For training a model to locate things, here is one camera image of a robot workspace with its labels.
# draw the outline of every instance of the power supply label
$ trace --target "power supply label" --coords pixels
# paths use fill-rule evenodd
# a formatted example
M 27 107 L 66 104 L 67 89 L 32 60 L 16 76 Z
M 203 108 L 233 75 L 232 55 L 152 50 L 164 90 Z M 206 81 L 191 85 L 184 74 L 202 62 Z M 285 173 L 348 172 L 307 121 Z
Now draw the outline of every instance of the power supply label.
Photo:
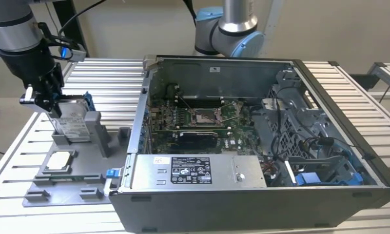
M 174 184 L 212 184 L 208 157 L 174 157 L 171 181 Z

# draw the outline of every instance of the floor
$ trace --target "floor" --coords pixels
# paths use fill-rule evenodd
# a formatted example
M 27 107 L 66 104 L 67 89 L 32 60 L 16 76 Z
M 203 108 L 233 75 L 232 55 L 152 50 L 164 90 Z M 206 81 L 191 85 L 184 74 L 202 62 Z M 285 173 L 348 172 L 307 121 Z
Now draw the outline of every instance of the floor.
M 0 151 L 6 152 L 34 111 L 19 104 L 19 98 L 0 97 Z

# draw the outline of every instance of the black pole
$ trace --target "black pole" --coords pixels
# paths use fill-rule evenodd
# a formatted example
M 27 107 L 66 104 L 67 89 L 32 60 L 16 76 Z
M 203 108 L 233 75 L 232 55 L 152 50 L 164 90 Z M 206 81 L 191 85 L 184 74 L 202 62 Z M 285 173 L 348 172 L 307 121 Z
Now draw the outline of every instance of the black pole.
M 74 0 L 55 1 L 54 7 L 55 7 L 60 25 L 64 25 L 78 13 L 75 5 L 74 5 Z M 76 43 L 82 44 L 86 50 L 88 51 L 79 18 L 76 18 L 70 23 L 70 25 L 67 26 L 64 30 L 64 33 L 66 33 L 66 37 L 75 40 Z

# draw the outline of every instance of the white wall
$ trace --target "white wall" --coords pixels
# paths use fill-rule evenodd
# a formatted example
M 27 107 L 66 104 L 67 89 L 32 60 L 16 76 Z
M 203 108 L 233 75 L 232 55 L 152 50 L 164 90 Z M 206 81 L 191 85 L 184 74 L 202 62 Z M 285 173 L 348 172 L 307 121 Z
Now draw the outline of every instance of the white wall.
M 255 13 L 264 29 L 271 0 L 256 0 Z M 76 8 L 91 5 L 76 0 Z M 195 0 L 195 11 L 223 0 Z M 111 0 L 80 17 L 94 57 L 142 59 L 147 54 L 191 55 L 196 28 L 182 0 Z
M 349 73 L 390 62 L 390 0 L 285 0 L 267 57 L 336 60 Z

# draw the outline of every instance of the blue latch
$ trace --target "blue latch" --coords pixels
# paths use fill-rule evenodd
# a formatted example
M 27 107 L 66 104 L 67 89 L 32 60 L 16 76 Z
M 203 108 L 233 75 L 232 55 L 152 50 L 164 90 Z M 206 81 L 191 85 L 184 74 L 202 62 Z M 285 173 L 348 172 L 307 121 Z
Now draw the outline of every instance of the blue latch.
M 120 178 L 120 168 L 114 168 L 107 170 L 107 179 Z

